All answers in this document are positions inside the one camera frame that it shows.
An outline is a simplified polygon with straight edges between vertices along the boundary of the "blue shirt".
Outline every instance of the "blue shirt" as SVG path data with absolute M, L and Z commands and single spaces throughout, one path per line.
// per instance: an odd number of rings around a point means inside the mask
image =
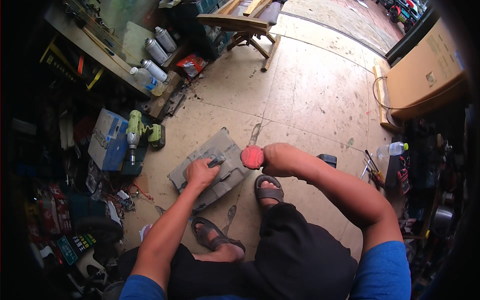
M 350 300 L 410 299 L 410 270 L 405 245 L 388 241 L 377 245 L 360 260 L 357 275 L 350 292 Z M 128 277 L 120 300 L 166 300 L 163 289 L 153 280 L 141 276 Z M 197 300 L 243 300 L 234 295 L 207 296 Z

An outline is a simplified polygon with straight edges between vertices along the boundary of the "sandal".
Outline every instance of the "sandal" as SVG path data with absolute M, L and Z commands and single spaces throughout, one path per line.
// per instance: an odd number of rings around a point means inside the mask
M 273 185 L 278 187 L 278 189 L 261 188 L 260 185 L 264 181 L 268 181 L 269 183 L 273 183 Z M 265 175 L 265 174 L 259 175 L 257 177 L 257 179 L 255 180 L 254 190 L 255 190 L 255 199 L 257 199 L 257 202 L 260 205 L 261 205 L 260 199 L 262 199 L 262 198 L 272 198 L 272 199 L 276 199 L 278 202 L 283 202 L 284 194 L 283 194 L 282 185 L 280 184 L 280 182 L 275 177 L 268 176 L 268 175 Z M 264 210 L 269 209 L 273 205 L 275 205 L 275 204 L 265 205 Z
M 199 223 L 203 224 L 203 226 L 197 233 L 197 227 L 195 227 L 195 225 Z M 207 235 L 210 231 L 212 231 L 212 229 L 214 229 L 218 233 L 218 236 L 214 237 L 210 242 L 208 242 Z M 239 240 L 227 238 L 215 224 L 205 218 L 202 218 L 201 216 L 198 216 L 192 220 L 192 230 L 193 234 L 197 237 L 197 242 L 212 251 L 215 251 L 215 249 L 221 244 L 230 243 L 240 247 L 245 253 L 245 246 Z

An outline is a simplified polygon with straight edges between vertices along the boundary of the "wooden chair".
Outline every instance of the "wooden chair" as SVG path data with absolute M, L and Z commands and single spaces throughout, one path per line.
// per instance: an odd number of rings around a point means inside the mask
M 230 51 L 235 46 L 253 45 L 262 55 L 265 57 L 262 71 L 268 70 L 272 57 L 280 42 L 281 35 L 278 34 L 273 37 L 269 30 L 271 23 L 267 20 L 259 18 L 265 9 L 272 3 L 272 0 L 252 0 L 250 5 L 242 12 L 243 16 L 231 15 L 234 10 L 240 4 L 240 0 L 230 0 L 220 7 L 216 12 L 212 14 L 199 14 L 197 16 L 198 22 L 208 26 L 219 26 L 221 31 L 236 32 L 231 37 L 231 43 L 227 46 L 227 50 Z M 260 38 L 266 36 L 273 46 L 270 51 L 266 51 L 257 41 L 253 39 L 253 36 Z

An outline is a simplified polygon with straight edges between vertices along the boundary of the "plastic bottle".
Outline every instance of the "plastic bottle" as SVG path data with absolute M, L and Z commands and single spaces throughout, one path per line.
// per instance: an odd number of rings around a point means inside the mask
M 402 142 L 395 142 L 387 145 L 378 147 L 377 156 L 378 158 L 388 158 L 390 155 L 400 155 L 408 150 L 408 144 Z
M 147 69 L 133 67 L 130 74 L 137 84 L 143 85 L 155 96 L 160 96 L 165 91 L 163 82 L 155 79 Z

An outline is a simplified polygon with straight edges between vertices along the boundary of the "spray can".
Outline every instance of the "spray can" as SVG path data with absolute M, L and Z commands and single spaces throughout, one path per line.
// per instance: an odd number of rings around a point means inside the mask
M 140 62 L 142 64 L 142 68 L 147 69 L 150 74 L 155 77 L 155 79 L 164 82 L 167 80 L 167 74 L 162 71 L 161 68 L 159 68 L 157 65 L 153 63 L 151 60 L 142 60 Z
M 177 48 L 177 44 L 165 28 L 155 27 L 155 37 L 167 52 L 172 53 Z
M 165 51 L 163 51 L 162 47 L 160 47 L 158 42 L 152 38 L 147 38 L 145 40 L 145 49 L 159 64 L 164 63 L 168 59 L 168 56 Z

